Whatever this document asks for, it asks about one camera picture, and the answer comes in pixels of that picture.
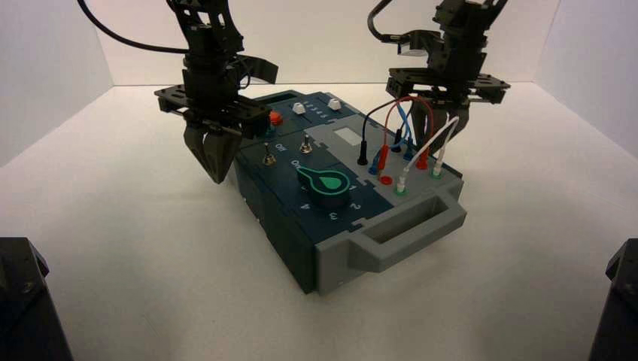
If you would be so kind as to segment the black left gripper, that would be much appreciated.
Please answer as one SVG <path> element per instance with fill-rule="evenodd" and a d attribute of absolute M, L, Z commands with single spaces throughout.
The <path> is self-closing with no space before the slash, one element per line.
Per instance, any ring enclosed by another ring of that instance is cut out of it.
<path fill-rule="evenodd" d="M 188 123 L 184 130 L 187 148 L 208 176 L 221 184 L 241 145 L 240 136 L 256 138 L 270 127 L 271 108 L 240 95 L 239 90 L 245 77 L 271 83 L 272 63 L 245 55 L 228 59 L 186 55 L 182 75 L 182 84 L 154 92 L 159 109 L 169 113 L 184 108 L 188 121 L 233 133 L 208 135 L 208 127 L 195 123 Z"/>

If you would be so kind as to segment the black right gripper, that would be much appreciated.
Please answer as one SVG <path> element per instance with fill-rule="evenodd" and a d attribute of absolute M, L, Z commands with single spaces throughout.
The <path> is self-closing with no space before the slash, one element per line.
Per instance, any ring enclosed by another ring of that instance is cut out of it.
<path fill-rule="evenodd" d="M 445 125 L 459 116 L 451 141 L 469 121 L 469 103 L 499 104 L 511 85 L 491 74 L 482 73 L 485 43 L 454 42 L 445 39 L 410 39 L 398 45 L 398 54 L 426 56 L 424 67 L 390 68 L 387 92 L 394 98 L 420 96 L 413 101 L 410 115 L 416 150 L 434 135 L 433 102 L 460 107 L 445 107 L 438 118 Z"/>

